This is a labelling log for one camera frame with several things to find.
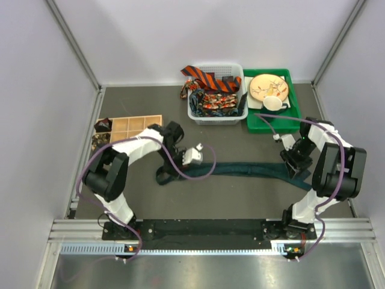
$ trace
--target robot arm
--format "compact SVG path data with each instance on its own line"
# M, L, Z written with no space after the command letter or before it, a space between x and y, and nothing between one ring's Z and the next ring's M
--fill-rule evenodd
M310 154L317 148L321 156L316 165L312 178L312 189L299 202L291 205L283 212L283 224L287 231L293 233L306 232L315 221L315 208L325 202L336 188L341 165L339 145L328 133L335 135L343 144L345 151L345 168L343 182L337 196L328 204L321 207L318 213L328 207L358 195L366 161L366 151L355 148L345 142L330 122L307 118L323 126L326 131L308 123L302 123L301 138L294 141L292 135L284 135L281 140L285 150L281 157L293 178L310 167Z
M203 159L200 152L201 144L185 151L175 147L183 136L183 129L175 122L170 122L166 127L151 125L136 136L137 140L115 144L98 155L84 175L83 183L92 190L109 212L123 223L133 224L136 217L123 194L128 166L145 155L158 151L164 159L164 171L177 175L161 145L143 137L151 137L162 143L178 168L182 169L192 163L200 164Z

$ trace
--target orange striped tie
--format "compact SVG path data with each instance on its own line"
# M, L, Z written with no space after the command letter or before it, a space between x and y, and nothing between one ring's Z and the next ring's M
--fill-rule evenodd
M212 75L203 72L194 66L186 66L181 70L185 76L193 76L203 89L220 90L222 92L237 92L241 87L242 79L237 76L234 81L222 81Z

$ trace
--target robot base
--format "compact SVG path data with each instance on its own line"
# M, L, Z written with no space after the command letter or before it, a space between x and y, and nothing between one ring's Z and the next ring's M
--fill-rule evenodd
M301 233L288 231L282 221L266 221L262 223L263 237L266 240L301 240ZM306 240L316 240L314 224L308 224L308 229L303 232Z

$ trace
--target cable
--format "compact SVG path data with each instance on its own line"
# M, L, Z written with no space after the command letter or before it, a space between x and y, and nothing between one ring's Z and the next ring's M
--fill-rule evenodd
M308 256L308 254L310 254L315 247L317 247L317 245L319 244L319 242L324 238L324 235L325 235L325 222L323 221L322 218L320 218L319 216L319 212L318 210L323 207L324 205L327 205L329 204L338 194L338 191L339 189L341 188L341 185L342 185L342 181L343 181L343 171L345 169L345 150L343 148L343 144L342 142L340 141L339 138L337 138L334 134L328 132L322 125L320 125L319 123L316 123L316 122L312 122L311 120L307 120L307 119L298 119L296 117L291 117L291 116L275 116L275 115L272 115L272 114L263 114L263 113L259 113L259 114L254 114L255 116L263 119L264 117L273 117L273 118L276 118L276 119L291 119L291 120L296 120L297 122L304 122L304 123L308 123L310 125L315 125L317 126L318 128L321 128L323 131L325 131L328 135L330 135L331 137L333 137L337 144L339 145L339 148L340 148L340 158L341 158L341 161L340 161L340 165L341 165L341 169L340 169L340 172L339 172L339 176L338 176L338 182L337 182L337 185L336 185L336 188L334 189L333 193L330 195L330 197L323 203L317 205L315 207L315 218L320 221L322 223L322 231L321 231L321 234L319 235L318 239L314 242L313 246L310 247L310 249L305 252L304 255L300 256L298 260L301 260L303 259L305 256Z
M268 125L268 127L271 129L271 131L273 132L274 135L276 135L276 131L275 129L273 128L273 126L267 121L265 120L262 116L260 116L259 114L254 114L255 116L259 117L261 119L261 121L263 121L264 123L266 123Z
M201 180L201 179L205 179L207 178L209 175L212 174L212 172L214 171L215 169L215 166L217 165L217 156L215 154L215 151L214 149L209 146L208 144L205 144L203 145L203 147L207 147L211 150L212 152L212 155L213 155L213 164L212 164L212 167L210 169L210 171L203 175L203 176L198 176L198 177L191 177L191 176L188 176L186 174L184 174L182 171L180 171L177 167L177 165L175 164L175 162L173 161L173 158L172 156L170 155L169 151L167 150L167 148L164 146L164 144L157 140L156 138L153 138L153 137L148 137L148 136L141 136L140 138L137 138L137 137L131 137L131 138L127 138L125 140L117 140L117 141L114 141L112 143L108 143L108 144L105 144L104 146L102 146L100 149L98 149L94 154L93 156L89 159L89 161L86 163L86 165L84 166L84 168L82 169L81 173L79 174L77 180L76 180L76 184L75 184L75 190L76 190L76 195L78 197L80 197L81 199L84 199L96 206L98 206L99 208L101 208L102 210L104 210L106 212L106 215L112 219L114 219L116 221L116 223L118 223L119 225L122 225L123 227L127 228L128 230L130 230L132 233L135 234L135 236L138 238L138 241L139 241L139 244L138 244L138 248L136 249L135 253L128 259L128 261L132 261L133 259L135 259L141 248L142 248L142 245L143 245L143 241L140 237L140 235L138 234L138 232L136 230L134 230L133 228L131 228L129 225L123 223L121 220L119 220L114 214L112 214L111 212L109 212L103 205L101 205L100 203L97 203L95 202L94 200L90 199L89 197L85 197L83 196L81 193L80 193L80 185L81 185L81 182L82 182L82 179L85 175L85 173L88 171L89 167L91 166L92 162L97 158L97 156L99 156L105 149L107 148L110 148L111 146L113 145L116 145L118 143L125 143L127 141L134 141L134 140L139 140L139 139L147 139L147 140L152 140L152 141L155 141L156 143L158 143L159 145L161 145L162 149L164 150L164 152L166 153L168 159L170 160L171 162L171 165L174 167L175 171L177 171L178 174L180 174L181 176L183 176L184 178L186 179L191 179L191 180ZM88 270L89 268L91 268L94 264L98 263L99 261L101 260L105 260L105 259L111 259L111 258L115 258L115 257L111 257L111 256L105 256L105 257L101 257L97 260L95 260L94 262L92 262L90 265L88 265L85 269L82 269L80 270L76 275L72 276L71 278L69 279L65 279L64 276L63 276L63 268L61 268L61 278L63 280L63 282L65 283L69 283L69 282L72 282L73 280L75 280L78 276L81 275L81 273L83 273L83 271L86 271Z
M99 225L99 227L101 227L102 229L104 229L104 227L100 224L100 218L105 215L105 213L103 212L102 214L100 214L100 216L97 218L97 224Z

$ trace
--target patterned tie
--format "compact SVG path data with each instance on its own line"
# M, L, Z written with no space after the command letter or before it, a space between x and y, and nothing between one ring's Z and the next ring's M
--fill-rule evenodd
M241 87L242 79L237 76L234 78L234 81L222 81L215 79L212 75L201 71L200 69L194 66L186 66L181 72L185 76L193 76L196 78L196 81L199 83L200 87L203 89L213 89L220 90L222 92L237 92Z

